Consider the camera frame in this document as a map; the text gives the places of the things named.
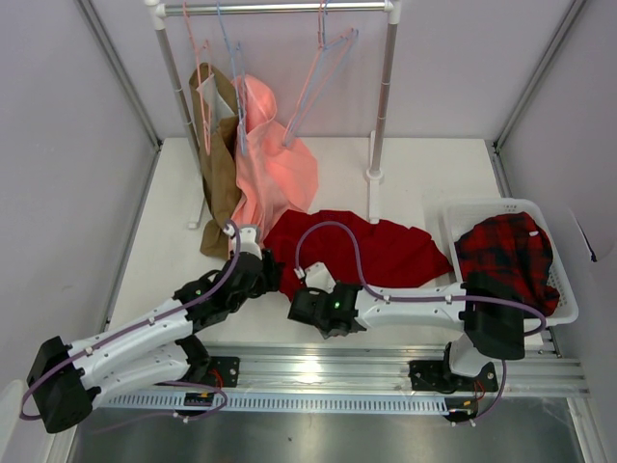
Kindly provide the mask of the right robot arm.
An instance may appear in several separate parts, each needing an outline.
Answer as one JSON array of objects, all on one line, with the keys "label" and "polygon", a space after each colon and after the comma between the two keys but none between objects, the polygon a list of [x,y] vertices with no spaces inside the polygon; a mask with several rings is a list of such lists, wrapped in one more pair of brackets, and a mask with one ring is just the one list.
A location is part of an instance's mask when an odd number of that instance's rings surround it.
[{"label": "right robot arm", "polygon": [[287,317],[315,328],[325,339],[398,326],[458,332],[438,361],[409,363],[415,391],[495,392],[494,363],[525,355],[523,311],[466,284],[387,288],[319,277],[295,292]]}]

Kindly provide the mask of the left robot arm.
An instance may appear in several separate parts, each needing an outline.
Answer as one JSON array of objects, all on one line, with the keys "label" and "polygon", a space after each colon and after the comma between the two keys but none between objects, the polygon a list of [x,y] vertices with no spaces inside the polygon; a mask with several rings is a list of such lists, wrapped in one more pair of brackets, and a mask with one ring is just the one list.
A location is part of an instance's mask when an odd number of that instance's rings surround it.
[{"label": "left robot arm", "polygon": [[133,322],[83,340],[46,340],[27,375],[23,397],[34,401],[38,412],[22,412],[20,418],[40,421],[56,434],[114,396],[158,383],[201,384],[210,357],[198,332],[225,321],[248,300],[278,291],[283,269],[270,250],[259,256],[244,251]]}]

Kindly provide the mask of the red skirt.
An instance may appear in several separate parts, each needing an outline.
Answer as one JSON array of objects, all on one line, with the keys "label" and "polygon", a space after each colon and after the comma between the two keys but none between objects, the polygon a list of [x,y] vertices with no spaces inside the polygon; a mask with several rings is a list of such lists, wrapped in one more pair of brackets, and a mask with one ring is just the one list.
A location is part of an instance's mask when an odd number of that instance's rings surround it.
[{"label": "red skirt", "polygon": [[294,273],[297,246],[301,247],[301,267],[321,261],[335,280],[356,285],[361,282],[352,240],[346,231],[325,226],[301,239],[310,227],[327,221],[346,226],[356,237],[362,272],[371,285],[420,287],[453,270],[430,233],[421,229],[388,220],[371,224],[351,211],[321,210],[307,214],[288,210],[264,241],[276,260],[284,264],[280,292],[288,299],[302,286]]}]

